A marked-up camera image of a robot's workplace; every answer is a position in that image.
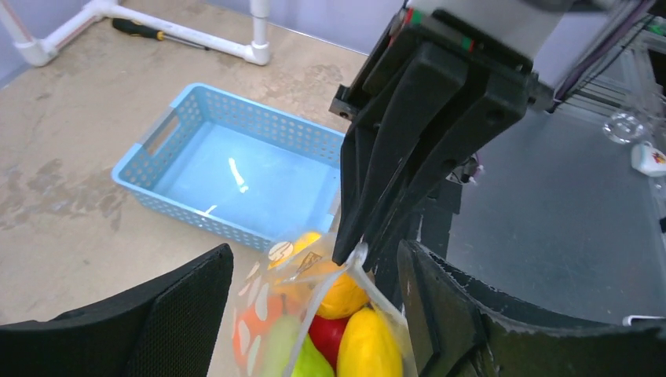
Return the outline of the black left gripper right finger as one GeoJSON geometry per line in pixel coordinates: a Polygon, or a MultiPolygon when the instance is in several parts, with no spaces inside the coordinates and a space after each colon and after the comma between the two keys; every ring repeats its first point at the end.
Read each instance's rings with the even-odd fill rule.
{"type": "Polygon", "coordinates": [[[662,376],[665,322],[570,317],[490,287],[403,240],[397,260],[419,376],[662,376]]]}

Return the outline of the elongated yellow mango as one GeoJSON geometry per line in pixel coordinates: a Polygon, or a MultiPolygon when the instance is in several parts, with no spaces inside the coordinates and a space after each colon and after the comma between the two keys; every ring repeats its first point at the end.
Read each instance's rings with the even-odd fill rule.
{"type": "Polygon", "coordinates": [[[399,377],[402,356],[387,324],[377,311],[365,307],[349,319],[338,349],[340,377],[399,377]]]}

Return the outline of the clear polka dot zip bag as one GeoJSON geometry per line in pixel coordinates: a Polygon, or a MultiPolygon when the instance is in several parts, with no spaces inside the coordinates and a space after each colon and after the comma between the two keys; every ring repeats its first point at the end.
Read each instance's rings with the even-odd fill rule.
{"type": "MultiPolygon", "coordinates": [[[[321,234],[321,238],[306,249],[290,257],[276,268],[269,269],[269,249],[280,241],[271,243],[265,255],[252,267],[243,279],[239,290],[230,295],[232,303],[232,330],[236,316],[254,304],[258,298],[277,294],[273,288],[281,283],[290,283],[309,263],[332,261],[332,252],[336,235],[333,232],[321,234]]],[[[343,273],[348,273],[357,284],[366,291],[370,298],[368,307],[378,312],[387,324],[399,346],[402,364],[402,376],[416,375],[415,358],[410,343],[408,323],[404,314],[397,309],[375,286],[373,275],[364,271],[363,264],[368,256],[368,246],[359,243],[355,246],[341,269],[333,273],[317,286],[313,300],[300,305],[299,314],[283,315],[270,329],[267,339],[262,343],[262,354],[257,358],[259,369],[252,376],[338,376],[336,370],[326,361],[309,337],[309,327],[317,315],[317,309],[324,294],[335,280],[343,273]]]]}

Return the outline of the round yellow lemon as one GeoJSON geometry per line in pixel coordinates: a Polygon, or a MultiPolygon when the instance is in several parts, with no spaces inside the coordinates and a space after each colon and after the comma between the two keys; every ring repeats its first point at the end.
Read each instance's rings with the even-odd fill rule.
{"type": "Polygon", "coordinates": [[[321,238],[318,232],[303,233],[296,241],[280,241],[269,249],[269,269],[287,261],[290,257],[306,249],[310,244],[321,238]]]}

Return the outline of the light blue plastic basket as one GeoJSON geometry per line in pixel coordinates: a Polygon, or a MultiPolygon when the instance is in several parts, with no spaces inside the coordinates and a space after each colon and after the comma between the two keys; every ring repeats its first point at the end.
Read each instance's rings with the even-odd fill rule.
{"type": "Polygon", "coordinates": [[[327,232],[343,134],[193,83],[112,169],[141,205],[263,251],[327,232]]]}

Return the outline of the orange fruit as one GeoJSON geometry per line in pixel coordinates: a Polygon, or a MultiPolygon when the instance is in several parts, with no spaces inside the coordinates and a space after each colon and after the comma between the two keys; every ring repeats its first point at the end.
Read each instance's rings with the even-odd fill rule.
{"type": "Polygon", "coordinates": [[[298,302],[284,294],[258,298],[254,304],[236,316],[233,326],[232,347],[239,370],[252,376],[259,369],[257,358],[261,345],[271,327],[287,314],[299,314],[298,302]]]}

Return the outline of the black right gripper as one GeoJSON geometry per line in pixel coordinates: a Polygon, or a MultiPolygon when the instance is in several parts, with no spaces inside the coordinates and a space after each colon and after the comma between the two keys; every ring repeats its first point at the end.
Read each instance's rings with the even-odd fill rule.
{"type": "Polygon", "coordinates": [[[333,262],[363,241],[370,269],[440,181],[535,105],[523,53],[443,9],[398,12],[331,102],[350,123],[333,262]]]}

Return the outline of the yellow-orange potato-like fruit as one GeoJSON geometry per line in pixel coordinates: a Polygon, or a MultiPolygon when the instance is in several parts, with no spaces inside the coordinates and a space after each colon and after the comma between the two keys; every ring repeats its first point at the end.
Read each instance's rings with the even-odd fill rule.
{"type": "MultiPolygon", "coordinates": [[[[297,274],[295,280],[278,284],[273,290],[305,306],[313,300],[317,286],[340,269],[334,262],[310,262],[305,270],[297,274]]],[[[368,294],[355,279],[348,273],[343,273],[324,294],[317,315],[327,320],[347,318],[366,306],[369,301],[368,294]]]]}

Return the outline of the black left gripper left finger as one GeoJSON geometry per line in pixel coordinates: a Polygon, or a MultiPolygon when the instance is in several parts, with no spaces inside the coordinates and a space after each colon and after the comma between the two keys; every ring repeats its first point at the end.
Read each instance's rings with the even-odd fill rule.
{"type": "Polygon", "coordinates": [[[3,376],[205,376],[232,282],[223,243],[48,321],[1,327],[3,376]]]}

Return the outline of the red textured strawberry fruit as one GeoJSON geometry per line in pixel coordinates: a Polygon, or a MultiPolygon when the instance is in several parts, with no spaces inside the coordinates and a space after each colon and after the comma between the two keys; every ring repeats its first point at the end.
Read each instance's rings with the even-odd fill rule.
{"type": "Polygon", "coordinates": [[[329,320],[315,315],[309,327],[309,337],[314,346],[334,370],[336,370],[339,347],[348,321],[348,317],[329,320]]]}

